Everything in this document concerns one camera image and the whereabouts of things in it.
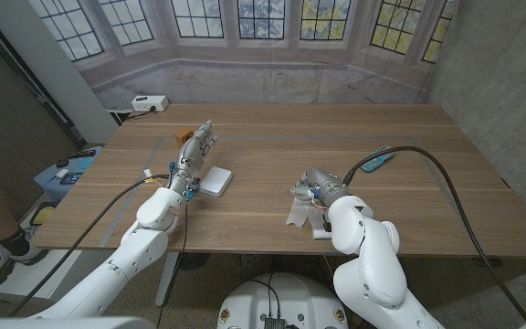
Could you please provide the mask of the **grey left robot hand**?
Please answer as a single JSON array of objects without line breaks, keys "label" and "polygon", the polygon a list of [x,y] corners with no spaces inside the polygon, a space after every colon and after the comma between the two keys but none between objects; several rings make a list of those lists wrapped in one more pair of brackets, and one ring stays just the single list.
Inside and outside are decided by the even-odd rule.
[{"label": "grey left robot hand", "polygon": [[205,158],[217,136],[212,132],[212,121],[206,121],[195,132],[189,127],[183,127],[174,134],[180,147],[177,160],[170,164],[169,189],[182,194],[202,169]]}]

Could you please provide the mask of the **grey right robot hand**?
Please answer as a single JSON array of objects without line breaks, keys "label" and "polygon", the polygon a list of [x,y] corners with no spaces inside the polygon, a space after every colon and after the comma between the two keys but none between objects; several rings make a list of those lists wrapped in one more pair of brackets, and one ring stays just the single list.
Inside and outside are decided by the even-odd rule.
[{"label": "grey right robot hand", "polygon": [[289,193],[301,201],[314,201],[330,207],[337,199],[348,196],[344,182],[333,173],[318,167],[307,169]]}]

